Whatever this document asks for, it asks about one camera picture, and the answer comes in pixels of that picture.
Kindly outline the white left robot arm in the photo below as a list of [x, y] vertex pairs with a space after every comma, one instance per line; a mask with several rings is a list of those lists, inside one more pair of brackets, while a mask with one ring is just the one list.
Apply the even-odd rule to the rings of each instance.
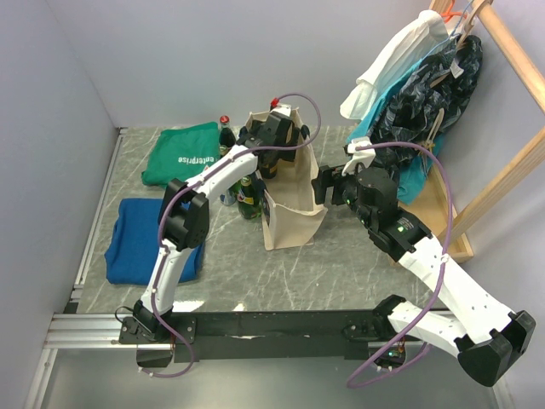
[[137, 329], [150, 342], [169, 336], [175, 288], [192, 250], [208, 235], [210, 204], [243, 177], [264, 173], [282, 153], [295, 151], [296, 112], [285, 104], [273, 108], [258, 128], [241, 133], [231, 150], [207, 170], [186, 181], [169, 182], [158, 220], [157, 261], [133, 307]]

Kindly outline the beige canvas tote bag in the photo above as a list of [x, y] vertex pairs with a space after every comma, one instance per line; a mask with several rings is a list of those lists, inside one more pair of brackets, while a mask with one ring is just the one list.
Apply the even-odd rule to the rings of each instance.
[[312, 145], [292, 151], [292, 161], [280, 159], [272, 179], [258, 171], [252, 177], [260, 195], [265, 249], [310, 245], [327, 209], [315, 202], [312, 180], [318, 163]]

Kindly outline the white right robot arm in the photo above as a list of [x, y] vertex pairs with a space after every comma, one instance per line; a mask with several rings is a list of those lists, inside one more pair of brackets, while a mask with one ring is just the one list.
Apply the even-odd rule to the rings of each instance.
[[413, 273], [453, 313], [449, 320], [391, 295], [373, 310], [373, 329], [392, 339], [406, 326], [409, 335], [452, 354], [477, 383], [492, 387], [528, 348], [536, 327], [533, 317], [515, 313], [478, 285], [442, 252], [439, 240], [414, 214], [398, 205], [397, 188], [381, 168], [358, 167], [343, 174], [340, 166], [322, 166], [312, 181], [322, 204], [346, 205], [367, 229], [373, 244]]

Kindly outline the red cap cola bottle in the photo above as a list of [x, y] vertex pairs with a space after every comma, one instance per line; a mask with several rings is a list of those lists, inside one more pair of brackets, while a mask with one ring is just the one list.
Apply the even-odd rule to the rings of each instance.
[[236, 144], [236, 137], [230, 127], [230, 118], [227, 115], [220, 117], [220, 135], [219, 144], [226, 148], [231, 148]]

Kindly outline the silver top beverage can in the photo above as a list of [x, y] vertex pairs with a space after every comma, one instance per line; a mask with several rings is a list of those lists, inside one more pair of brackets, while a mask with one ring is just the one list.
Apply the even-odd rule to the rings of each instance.
[[259, 171], [263, 179], [273, 179], [278, 173], [278, 156], [272, 154], [260, 157]]

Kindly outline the green glass bottle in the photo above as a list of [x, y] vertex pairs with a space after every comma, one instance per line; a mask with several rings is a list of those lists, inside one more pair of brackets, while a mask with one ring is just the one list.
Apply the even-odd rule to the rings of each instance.
[[225, 145], [219, 145], [219, 153], [221, 157], [225, 157], [230, 151], [230, 148]]
[[243, 219], [251, 220], [261, 215], [261, 200], [250, 176], [244, 176], [239, 181], [237, 199], [238, 211]]

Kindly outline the red top beverage can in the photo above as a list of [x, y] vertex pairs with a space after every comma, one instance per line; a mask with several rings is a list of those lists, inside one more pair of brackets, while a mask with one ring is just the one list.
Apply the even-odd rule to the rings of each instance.
[[225, 206], [235, 205], [238, 201], [237, 192], [232, 189], [227, 189], [220, 195], [220, 201]]

